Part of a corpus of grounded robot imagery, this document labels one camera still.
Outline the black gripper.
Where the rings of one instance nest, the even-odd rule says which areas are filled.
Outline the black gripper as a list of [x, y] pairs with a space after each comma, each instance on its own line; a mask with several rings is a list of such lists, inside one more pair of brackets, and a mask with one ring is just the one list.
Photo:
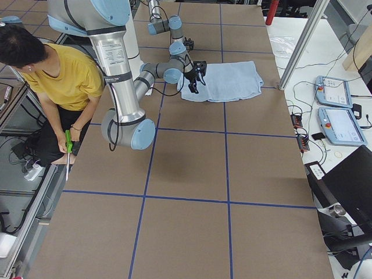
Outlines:
[[194, 49], [194, 41], [190, 38], [184, 37], [183, 45], [185, 46], [186, 50], [193, 50]]
[[189, 72], [184, 73], [185, 78], [189, 81], [188, 88], [192, 93], [198, 94], [197, 82], [200, 81], [199, 70], [192, 69]]

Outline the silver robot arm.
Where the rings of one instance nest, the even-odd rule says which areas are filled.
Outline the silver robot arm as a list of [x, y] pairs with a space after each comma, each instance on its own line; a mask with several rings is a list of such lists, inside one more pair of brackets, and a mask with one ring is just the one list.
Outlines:
[[194, 41], [185, 37], [183, 23], [178, 15], [168, 16], [161, 7], [160, 1], [146, 1], [146, 6], [149, 12], [148, 31], [150, 35], [170, 33], [171, 43], [182, 43], [188, 52], [194, 49]]
[[146, 149], [156, 127], [140, 108], [141, 98], [152, 89], [156, 79], [176, 84], [186, 78], [188, 88], [197, 93], [207, 63], [189, 55], [194, 42], [184, 37], [179, 16], [160, 13], [159, 1], [148, 1], [151, 35], [168, 32], [171, 36], [169, 60], [142, 64], [129, 1], [48, 1], [49, 25], [61, 33], [90, 39], [114, 107], [106, 113], [102, 135], [114, 146]]

